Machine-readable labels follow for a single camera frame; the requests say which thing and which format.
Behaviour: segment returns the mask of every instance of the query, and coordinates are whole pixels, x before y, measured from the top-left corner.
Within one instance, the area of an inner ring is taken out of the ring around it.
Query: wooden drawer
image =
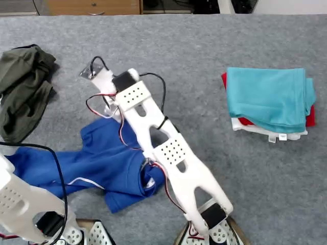
[[[140,14],[139,0],[48,0],[52,15]]]

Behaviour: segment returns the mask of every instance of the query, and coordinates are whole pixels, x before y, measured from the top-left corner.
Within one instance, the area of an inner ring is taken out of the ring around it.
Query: folded teal towel
[[[245,117],[278,133],[306,129],[316,100],[313,80],[299,69],[227,69],[227,102],[231,117]]]

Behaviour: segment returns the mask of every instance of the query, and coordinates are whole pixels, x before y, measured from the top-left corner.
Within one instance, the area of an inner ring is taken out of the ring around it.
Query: table
[[[131,67],[158,73],[167,82],[166,115],[212,170],[252,244],[326,244],[326,26],[326,15],[0,18],[0,51],[36,43],[59,65],[52,77],[57,96],[25,142],[81,147],[79,131],[96,118],[85,99],[97,91],[78,74],[93,56],[115,74]],[[314,79],[317,126],[276,144],[233,132],[220,79],[228,66],[304,67]],[[159,103],[160,81],[145,82]],[[185,224],[163,190],[117,214],[97,190],[71,194],[69,202],[78,217],[101,219],[117,244],[172,244]]]

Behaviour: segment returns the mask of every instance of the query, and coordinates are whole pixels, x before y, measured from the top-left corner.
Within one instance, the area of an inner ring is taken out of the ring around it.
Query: blue t-shirt
[[[114,119],[96,120],[81,130],[83,148],[80,151],[56,153],[67,193],[101,188],[113,213],[151,196],[165,180],[159,168],[144,165],[141,150],[133,150],[121,143],[119,125]],[[129,146],[139,147],[127,122],[122,134]],[[14,173],[18,177],[63,197],[56,163],[50,152],[20,147],[14,155],[6,157],[15,165]]]

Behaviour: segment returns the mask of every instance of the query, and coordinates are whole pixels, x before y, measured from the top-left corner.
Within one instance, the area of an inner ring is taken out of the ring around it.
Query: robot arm
[[[184,137],[158,108],[143,81],[139,81],[137,71],[129,69],[113,77],[111,71],[103,69],[92,82],[102,93],[116,93],[114,101],[108,99],[109,104],[117,105],[120,110],[116,111],[114,118],[120,119],[119,113],[122,113],[134,130],[144,156],[164,168],[175,196],[185,211],[185,218],[192,221],[201,235],[206,236],[208,225],[198,211],[195,189],[200,187],[210,194],[219,204],[225,218],[232,212],[233,206],[210,170],[197,158]],[[145,116],[138,114],[137,106],[143,107]],[[156,127],[168,137],[166,142],[156,148],[152,146],[150,138],[151,127]],[[179,170],[179,164],[184,164],[184,172]]]

